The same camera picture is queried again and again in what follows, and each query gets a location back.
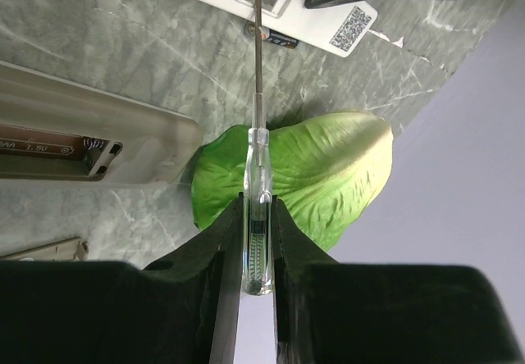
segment black battery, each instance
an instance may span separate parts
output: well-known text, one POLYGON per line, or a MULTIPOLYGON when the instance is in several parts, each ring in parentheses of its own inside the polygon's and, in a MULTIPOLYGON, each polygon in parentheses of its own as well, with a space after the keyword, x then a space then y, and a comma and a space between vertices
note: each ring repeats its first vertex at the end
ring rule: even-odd
MULTIPOLYGON (((255 37, 255 24, 251 21, 248 21, 244 26, 244 33, 248 36, 255 37)), ((266 26, 261 27, 261 35, 263 42, 273 43, 281 47, 296 48, 299 45, 298 39, 294 39, 290 36, 282 34, 281 32, 271 30, 266 26)))

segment gray marble tabletop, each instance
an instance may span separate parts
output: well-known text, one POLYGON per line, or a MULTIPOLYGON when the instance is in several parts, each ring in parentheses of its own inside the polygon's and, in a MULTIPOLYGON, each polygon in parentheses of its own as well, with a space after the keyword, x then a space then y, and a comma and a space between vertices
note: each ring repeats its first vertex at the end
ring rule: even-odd
MULTIPOLYGON (((376 34, 348 58, 265 44, 269 120, 350 107, 399 135, 513 2, 372 0, 376 34)), ((0 60, 184 113, 211 141, 249 123, 243 26, 196 0, 0 0, 0 60)), ((0 210, 0 254, 80 236, 90 258, 144 266, 197 234, 184 176, 162 190, 0 189, 0 210)))

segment qr code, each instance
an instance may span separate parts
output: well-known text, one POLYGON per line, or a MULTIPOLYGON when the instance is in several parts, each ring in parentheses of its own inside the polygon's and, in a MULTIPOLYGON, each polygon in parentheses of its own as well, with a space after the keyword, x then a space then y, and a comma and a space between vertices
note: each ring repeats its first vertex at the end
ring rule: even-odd
POLYGON ((346 17, 343 25, 337 30, 337 33, 331 38, 330 44, 334 47, 340 48, 341 50, 348 52, 359 35, 363 30, 370 24, 372 18, 363 11, 360 7, 356 6, 346 17))

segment transparent screwdriver handle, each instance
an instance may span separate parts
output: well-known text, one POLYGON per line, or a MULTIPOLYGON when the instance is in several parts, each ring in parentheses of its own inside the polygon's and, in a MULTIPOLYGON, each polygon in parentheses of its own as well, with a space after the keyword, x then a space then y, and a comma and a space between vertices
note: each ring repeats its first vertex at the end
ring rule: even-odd
POLYGON ((242 290, 262 295, 272 291, 270 254, 270 208, 272 169, 268 149, 269 132, 251 128, 244 171, 244 247, 242 290))

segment green leaf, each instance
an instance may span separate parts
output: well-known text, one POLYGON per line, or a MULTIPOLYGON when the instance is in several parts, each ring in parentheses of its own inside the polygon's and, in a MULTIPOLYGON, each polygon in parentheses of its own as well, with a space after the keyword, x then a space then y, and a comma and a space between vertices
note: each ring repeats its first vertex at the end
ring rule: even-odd
MULTIPOLYGON (((333 247, 381 192, 392 165, 390 125, 346 111, 270 132, 273 193, 319 247, 333 247)), ((195 167, 195 224, 210 226, 243 190, 248 127, 237 125, 204 147, 195 167)))

